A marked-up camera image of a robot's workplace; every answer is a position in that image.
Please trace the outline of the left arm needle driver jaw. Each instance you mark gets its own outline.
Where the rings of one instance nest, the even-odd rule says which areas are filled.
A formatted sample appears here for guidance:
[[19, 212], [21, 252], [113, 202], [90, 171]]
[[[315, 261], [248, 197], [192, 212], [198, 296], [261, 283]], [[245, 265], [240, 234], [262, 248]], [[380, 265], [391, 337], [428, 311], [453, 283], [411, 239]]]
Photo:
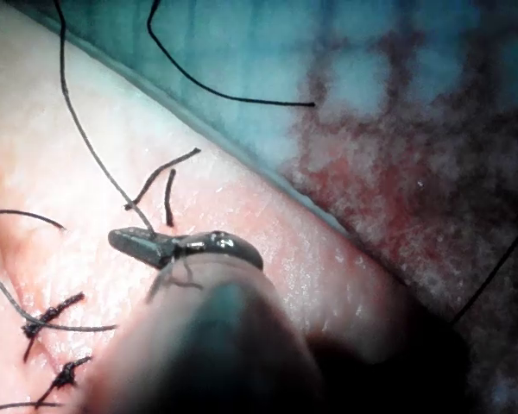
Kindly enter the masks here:
[[117, 251], [128, 255], [155, 269], [162, 269], [172, 257], [172, 249], [151, 242], [122, 241], [112, 243], [111, 246]]
[[172, 249], [173, 239], [169, 235], [151, 232], [148, 229], [127, 227], [113, 229], [108, 234], [109, 244], [116, 249], [146, 248]]

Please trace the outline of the left arm needle driver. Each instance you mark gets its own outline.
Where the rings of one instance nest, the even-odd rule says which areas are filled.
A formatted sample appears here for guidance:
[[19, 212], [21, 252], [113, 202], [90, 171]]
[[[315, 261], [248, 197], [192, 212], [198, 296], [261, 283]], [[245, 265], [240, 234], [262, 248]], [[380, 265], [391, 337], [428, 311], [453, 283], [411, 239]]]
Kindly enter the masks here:
[[263, 270], [263, 258], [250, 242], [221, 230], [174, 237], [167, 242], [166, 252], [165, 264], [193, 254], [223, 254]]

